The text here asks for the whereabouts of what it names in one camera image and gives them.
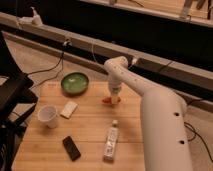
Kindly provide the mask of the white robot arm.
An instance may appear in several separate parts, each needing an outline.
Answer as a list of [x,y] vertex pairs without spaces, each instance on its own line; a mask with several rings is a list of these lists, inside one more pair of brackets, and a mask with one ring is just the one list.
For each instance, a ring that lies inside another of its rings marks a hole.
[[193,171],[184,127],[185,100],[173,90],[128,70],[124,56],[104,63],[112,104],[117,104],[121,84],[141,97],[141,129],[145,171]]

